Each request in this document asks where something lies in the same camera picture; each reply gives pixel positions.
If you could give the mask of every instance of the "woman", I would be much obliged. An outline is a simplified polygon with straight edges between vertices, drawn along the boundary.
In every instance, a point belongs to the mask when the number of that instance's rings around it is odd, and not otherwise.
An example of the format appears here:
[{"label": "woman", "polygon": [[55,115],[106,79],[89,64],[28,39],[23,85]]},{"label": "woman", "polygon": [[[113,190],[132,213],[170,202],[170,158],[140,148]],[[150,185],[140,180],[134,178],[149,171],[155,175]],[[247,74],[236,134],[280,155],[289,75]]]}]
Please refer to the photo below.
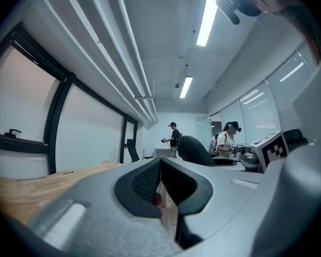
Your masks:
[{"label": "woman", "polygon": [[272,12],[287,19],[305,38],[318,65],[321,60],[321,30],[301,0],[234,0],[234,3]]},{"label": "woman", "polygon": [[233,148],[230,146],[234,145],[235,133],[239,129],[237,122],[227,122],[223,131],[219,134],[216,139],[216,150],[220,157],[229,157],[230,154],[235,153]]}]

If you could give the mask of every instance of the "wooden table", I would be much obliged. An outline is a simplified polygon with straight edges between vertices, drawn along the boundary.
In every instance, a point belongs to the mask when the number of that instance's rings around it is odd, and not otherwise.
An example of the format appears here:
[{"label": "wooden table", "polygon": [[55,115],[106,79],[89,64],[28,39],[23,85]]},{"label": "wooden table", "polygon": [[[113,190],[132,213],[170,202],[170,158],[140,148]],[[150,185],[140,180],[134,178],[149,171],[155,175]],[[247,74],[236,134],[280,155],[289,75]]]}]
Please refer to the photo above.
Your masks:
[{"label": "wooden table", "polygon": [[[101,171],[123,164],[103,162],[91,168],[58,172],[37,179],[11,179],[0,177],[0,208],[2,212],[26,224],[41,208],[65,192],[77,181]],[[162,195],[159,208],[162,211],[162,226],[174,236],[177,224],[177,206],[167,193],[162,182],[157,192]]]}]

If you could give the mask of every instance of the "black shirt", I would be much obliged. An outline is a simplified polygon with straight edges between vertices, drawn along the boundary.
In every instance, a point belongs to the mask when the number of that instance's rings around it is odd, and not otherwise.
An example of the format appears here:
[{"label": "black shirt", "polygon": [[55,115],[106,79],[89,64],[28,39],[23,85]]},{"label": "black shirt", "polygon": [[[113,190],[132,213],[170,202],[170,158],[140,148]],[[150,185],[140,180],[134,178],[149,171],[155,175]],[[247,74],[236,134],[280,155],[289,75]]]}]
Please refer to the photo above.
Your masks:
[{"label": "black shirt", "polygon": [[175,140],[170,141],[170,146],[175,147],[178,144],[178,140],[180,139],[180,132],[175,129],[172,131],[171,138],[175,138]]}]

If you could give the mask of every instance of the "white t-shirt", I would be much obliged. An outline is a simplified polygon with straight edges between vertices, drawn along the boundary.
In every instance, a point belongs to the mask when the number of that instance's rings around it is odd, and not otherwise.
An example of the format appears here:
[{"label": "white t-shirt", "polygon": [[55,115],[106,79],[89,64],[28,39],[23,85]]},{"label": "white t-shirt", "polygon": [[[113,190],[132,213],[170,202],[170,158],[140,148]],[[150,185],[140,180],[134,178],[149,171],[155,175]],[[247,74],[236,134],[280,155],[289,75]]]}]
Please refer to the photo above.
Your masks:
[{"label": "white t-shirt", "polygon": [[[234,145],[233,135],[229,135],[227,131],[222,131],[216,139],[216,146],[223,146],[224,148],[230,148]],[[226,152],[219,152],[219,156],[228,157],[230,154]]]}]

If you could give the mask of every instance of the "black office chair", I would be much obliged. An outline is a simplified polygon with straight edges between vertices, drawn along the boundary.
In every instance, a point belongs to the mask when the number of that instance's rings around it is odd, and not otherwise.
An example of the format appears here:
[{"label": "black office chair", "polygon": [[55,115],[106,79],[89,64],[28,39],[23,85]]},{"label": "black office chair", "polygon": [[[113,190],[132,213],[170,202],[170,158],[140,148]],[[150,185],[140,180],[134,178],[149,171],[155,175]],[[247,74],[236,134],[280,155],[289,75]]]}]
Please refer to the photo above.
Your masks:
[{"label": "black office chair", "polygon": [[298,129],[285,131],[283,132],[283,136],[287,142],[289,152],[295,148],[308,144],[308,140],[303,137],[302,132]]},{"label": "black office chair", "polygon": [[[135,149],[134,140],[127,139],[127,149],[128,149],[128,152],[129,152],[129,154],[131,156],[132,162],[139,161],[139,156],[138,156],[138,153],[137,153],[137,151]],[[150,158],[153,158],[153,157],[151,157],[151,156],[144,157],[144,159],[150,159]]]},{"label": "black office chair", "polygon": [[204,146],[194,137],[182,136],[178,142],[178,155],[187,162],[192,162],[210,167],[236,165],[233,159],[215,158],[213,159]]}]

